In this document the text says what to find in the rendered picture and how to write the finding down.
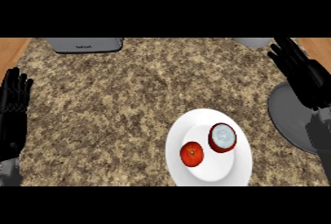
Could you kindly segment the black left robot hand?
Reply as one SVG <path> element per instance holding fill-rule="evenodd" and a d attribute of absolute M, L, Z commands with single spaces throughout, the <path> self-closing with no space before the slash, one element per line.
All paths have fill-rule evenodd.
<path fill-rule="evenodd" d="M 27 108 L 35 80 L 15 67 L 0 86 L 0 162 L 18 158 L 27 144 Z"/>

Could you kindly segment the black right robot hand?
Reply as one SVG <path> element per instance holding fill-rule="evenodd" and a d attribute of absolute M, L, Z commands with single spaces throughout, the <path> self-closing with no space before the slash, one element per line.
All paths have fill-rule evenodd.
<path fill-rule="evenodd" d="M 269 58 L 283 72 L 296 97 L 312 110 L 331 107 L 331 73 L 309 59 L 290 38 L 275 38 Z"/>

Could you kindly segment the grey pan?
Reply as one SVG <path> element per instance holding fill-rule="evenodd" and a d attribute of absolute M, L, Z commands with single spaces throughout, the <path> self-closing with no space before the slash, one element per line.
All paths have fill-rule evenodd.
<path fill-rule="evenodd" d="M 278 84 L 269 94 L 268 113 L 274 126 L 289 143 L 302 151 L 317 154 L 306 133 L 306 124 L 311 122 L 312 111 L 299 101 L 287 82 Z"/>

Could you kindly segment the red can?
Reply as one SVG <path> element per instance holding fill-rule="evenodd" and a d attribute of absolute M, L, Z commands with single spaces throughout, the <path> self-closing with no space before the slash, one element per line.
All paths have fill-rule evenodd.
<path fill-rule="evenodd" d="M 237 133 L 231 125 L 216 123 L 210 128 L 209 145 L 218 153 L 231 151 L 237 145 Z"/>

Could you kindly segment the white plate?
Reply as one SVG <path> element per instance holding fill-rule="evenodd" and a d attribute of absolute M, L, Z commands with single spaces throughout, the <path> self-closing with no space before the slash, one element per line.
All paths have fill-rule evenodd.
<path fill-rule="evenodd" d="M 237 145 L 225 153 L 218 153 L 209 145 L 209 133 L 216 123 L 227 123 L 237 134 Z M 197 142 L 203 147 L 204 159 L 196 167 L 182 162 L 181 149 L 188 142 Z M 249 186 L 252 147 L 241 127 L 225 113 L 199 108 L 179 117 L 168 135 L 166 161 L 178 186 Z"/>

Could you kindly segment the pale grey round object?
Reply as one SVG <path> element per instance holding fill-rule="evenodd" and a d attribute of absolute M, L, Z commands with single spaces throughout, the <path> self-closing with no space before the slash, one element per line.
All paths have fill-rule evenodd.
<path fill-rule="evenodd" d="M 262 48 L 269 45 L 272 38 L 236 38 L 234 40 L 247 47 Z"/>

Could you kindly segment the grey flat appliance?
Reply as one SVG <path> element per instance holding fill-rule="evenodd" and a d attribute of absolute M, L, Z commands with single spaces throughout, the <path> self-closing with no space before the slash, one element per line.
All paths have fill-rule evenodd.
<path fill-rule="evenodd" d="M 122 50 L 125 38 L 48 38 L 57 53 L 113 53 Z"/>

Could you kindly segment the red tomato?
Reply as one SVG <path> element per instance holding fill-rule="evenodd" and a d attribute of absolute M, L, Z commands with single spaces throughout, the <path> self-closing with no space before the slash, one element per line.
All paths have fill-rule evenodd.
<path fill-rule="evenodd" d="M 188 167 L 196 167 L 204 159 L 203 147 L 197 142 L 188 142 L 181 147 L 181 161 Z"/>

